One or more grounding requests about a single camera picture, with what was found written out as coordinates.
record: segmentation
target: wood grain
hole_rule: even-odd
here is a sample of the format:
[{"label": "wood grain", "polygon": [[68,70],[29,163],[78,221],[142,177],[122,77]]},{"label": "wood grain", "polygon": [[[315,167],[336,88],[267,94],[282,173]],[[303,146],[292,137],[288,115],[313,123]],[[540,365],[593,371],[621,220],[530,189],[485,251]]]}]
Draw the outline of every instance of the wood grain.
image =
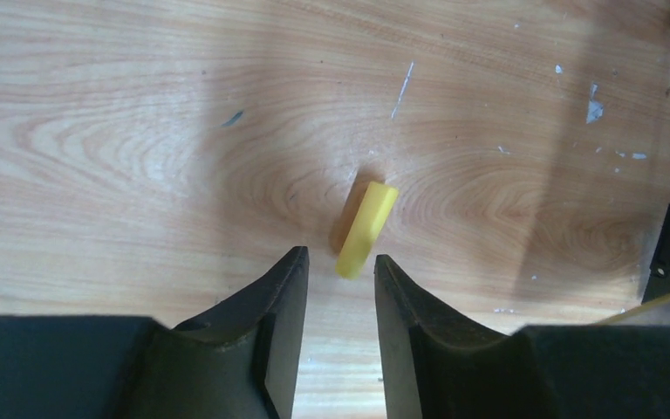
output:
[{"label": "wood grain", "polygon": [[489,326],[635,306],[669,26],[670,0],[0,0],[0,313],[173,325],[306,244],[294,415],[384,417],[372,276],[329,243],[357,173],[401,191],[376,251]]}]

